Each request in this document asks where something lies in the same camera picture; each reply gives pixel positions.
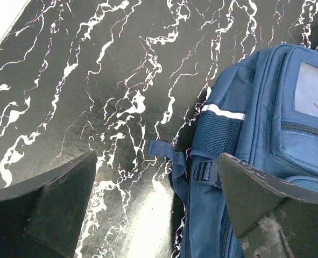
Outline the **navy blue student backpack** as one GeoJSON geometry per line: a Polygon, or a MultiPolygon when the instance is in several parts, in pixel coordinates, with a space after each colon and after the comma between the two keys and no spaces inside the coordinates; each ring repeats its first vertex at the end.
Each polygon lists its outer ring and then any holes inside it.
{"type": "Polygon", "coordinates": [[[221,72],[198,118],[190,166],[167,142],[153,140],[147,152],[172,161],[172,187],[186,208],[180,256],[245,257],[219,157],[318,193],[318,52],[280,44],[221,72]]]}

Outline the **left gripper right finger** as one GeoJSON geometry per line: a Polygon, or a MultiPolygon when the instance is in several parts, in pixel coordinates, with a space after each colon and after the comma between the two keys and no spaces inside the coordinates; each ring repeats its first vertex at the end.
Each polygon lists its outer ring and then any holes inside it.
{"type": "Polygon", "coordinates": [[[318,257],[318,193],[223,153],[219,175],[245,257],[318,257]]]}

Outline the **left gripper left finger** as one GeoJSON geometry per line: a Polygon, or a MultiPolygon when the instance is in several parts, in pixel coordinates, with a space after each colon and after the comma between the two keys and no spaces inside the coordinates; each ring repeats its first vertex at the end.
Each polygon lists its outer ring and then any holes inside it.
{"type": "Polygon", "coordinates": [[[0,257],[73,257],[96,175],[95,152],[0,189],[0,257]]]}

